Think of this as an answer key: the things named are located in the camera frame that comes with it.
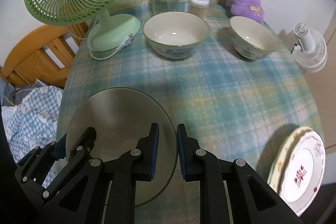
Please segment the large yellow flower plate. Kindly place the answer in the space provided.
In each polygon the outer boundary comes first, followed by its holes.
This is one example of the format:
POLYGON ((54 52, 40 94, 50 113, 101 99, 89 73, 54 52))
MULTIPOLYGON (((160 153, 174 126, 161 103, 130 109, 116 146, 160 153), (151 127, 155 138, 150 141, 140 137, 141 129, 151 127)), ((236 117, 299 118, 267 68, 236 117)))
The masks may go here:
POLYGON ((268 185, 278 193, 280 181, 282 178, 282 172, 285 168, 286 161, 295 146, 295 144, 299 141, 299 138, 307 133, 312 131, 313 129, 307 126, 301 126, 296 128, 280 145, 278 153, 272 163, 270 168, 270 173, 268 176, 267 183, 268 185))

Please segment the white red pattern plate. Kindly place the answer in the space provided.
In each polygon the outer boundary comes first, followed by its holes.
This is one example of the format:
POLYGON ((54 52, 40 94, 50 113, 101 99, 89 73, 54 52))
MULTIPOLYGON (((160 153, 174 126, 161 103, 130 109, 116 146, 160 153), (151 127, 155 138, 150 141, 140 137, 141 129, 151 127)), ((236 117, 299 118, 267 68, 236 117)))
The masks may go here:
POLYGON ((321 136, 307 131, 294 145, 285 166, 278 195, 297 214, 315 199, 325 172, 326 155, 321 136))

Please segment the ceramic bowl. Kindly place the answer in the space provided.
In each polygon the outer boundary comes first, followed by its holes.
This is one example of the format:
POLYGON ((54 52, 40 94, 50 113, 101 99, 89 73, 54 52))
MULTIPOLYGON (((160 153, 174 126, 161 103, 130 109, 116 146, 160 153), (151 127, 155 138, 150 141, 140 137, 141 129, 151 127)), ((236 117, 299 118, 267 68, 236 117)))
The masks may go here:
POLYGON ((93 127, 97 137, 90 152, 102 161, 114 160, 134 149, 159 125, 155 175, 151 182, 138 182, 135 204, 144 205, 158 197, 169 184, 177 164, 175 127, 165 109, 150 96, 131 88, 111 88, 87 99, 73 115, 67 130, 66 154, 85 130, 93 127))
POLYGON ((229 21, 234 49, 246 59, 259 60, 277 51, 277 39, 260 23, 242 16, 229 21))

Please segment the blue pattern bowl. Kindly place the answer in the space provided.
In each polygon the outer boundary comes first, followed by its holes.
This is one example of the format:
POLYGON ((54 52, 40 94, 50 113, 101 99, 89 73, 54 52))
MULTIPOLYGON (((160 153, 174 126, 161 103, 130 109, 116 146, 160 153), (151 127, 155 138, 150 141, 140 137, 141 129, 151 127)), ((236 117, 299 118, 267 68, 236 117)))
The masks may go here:
POLYGON ((208 23, 188 12, 171 11, 148 19, 142 28, 146 41, 160 55, 175 60, 191 57, 210 34, 208 23))

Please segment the blue checkered blanket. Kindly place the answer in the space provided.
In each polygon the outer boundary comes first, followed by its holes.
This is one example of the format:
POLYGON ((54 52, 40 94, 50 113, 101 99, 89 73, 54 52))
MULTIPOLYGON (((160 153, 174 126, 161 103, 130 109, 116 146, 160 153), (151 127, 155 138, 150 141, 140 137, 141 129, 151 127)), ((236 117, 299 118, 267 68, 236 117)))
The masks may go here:
POLYGON ((35 147, 56 141, 63 89, 40 80, 26 86, 6 84, 1 90, 1 112, 14 162, 35 147))

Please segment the plaid tablecloth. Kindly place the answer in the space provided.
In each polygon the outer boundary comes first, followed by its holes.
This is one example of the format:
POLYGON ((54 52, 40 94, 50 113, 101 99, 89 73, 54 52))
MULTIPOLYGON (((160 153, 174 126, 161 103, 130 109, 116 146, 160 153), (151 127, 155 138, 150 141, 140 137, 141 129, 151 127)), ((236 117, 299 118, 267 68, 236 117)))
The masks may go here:
POLYGON ((159 55, 138 33, 132 44, 105 61, 92 59, 82 44, 66 81, 57 137, 77 108, 112 87, 140 90, 156 99, 173 124, 218 158, 244 159, 262 177, 284 139, 299 126, 322 133, 318 108, 290 51, 278 42, 275 53, 250 61, 234 49, 228 10, 211 5, 210 34, 185 60, 159 55))

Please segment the wooden bed headboard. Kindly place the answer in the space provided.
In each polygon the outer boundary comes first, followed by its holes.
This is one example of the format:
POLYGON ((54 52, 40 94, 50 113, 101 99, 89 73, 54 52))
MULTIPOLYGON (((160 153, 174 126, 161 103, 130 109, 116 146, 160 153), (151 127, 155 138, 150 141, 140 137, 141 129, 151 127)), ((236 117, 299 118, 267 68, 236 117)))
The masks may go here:
POLYGON ((79 47, 88 26, 85 22, 69 27, 44 25, 31 31, 9 53, 1 79, 21 86, 42 80, 63 88, 76 55, 64 39, 68 31, 79 47))

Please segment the white standing fan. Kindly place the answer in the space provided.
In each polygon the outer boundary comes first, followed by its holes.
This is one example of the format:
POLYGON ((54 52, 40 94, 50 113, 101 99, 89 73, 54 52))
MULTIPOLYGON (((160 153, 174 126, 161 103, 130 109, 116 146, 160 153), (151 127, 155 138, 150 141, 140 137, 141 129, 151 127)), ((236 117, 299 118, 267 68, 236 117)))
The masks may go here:
POLYGON ((315 28, 298 23, 293 30, 295 43, 291 55, 303 73, 317 73, 327 63, 327 45, 315 28))

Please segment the beige door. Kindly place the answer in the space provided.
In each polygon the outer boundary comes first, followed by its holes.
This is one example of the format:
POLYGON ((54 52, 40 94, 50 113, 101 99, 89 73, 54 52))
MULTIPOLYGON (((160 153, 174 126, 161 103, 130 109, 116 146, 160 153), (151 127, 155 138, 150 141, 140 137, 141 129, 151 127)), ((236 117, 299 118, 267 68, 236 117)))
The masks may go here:
POLYGON ((327 46, 327 54, 332 55, 332 51, 335 50, 335 40, 336 40, 336 12, 334 12, 332 19, 323 34, 327 46))

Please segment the cotton swab container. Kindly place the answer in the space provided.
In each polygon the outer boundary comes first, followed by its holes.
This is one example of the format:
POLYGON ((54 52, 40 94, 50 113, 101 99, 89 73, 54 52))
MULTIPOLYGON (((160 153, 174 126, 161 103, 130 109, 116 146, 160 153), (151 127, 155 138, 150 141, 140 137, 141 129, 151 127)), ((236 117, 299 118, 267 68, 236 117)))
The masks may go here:
POLYGON ((202 19, 206 19, 210 0, 190 0, 189 13, 194 14, 202 19))

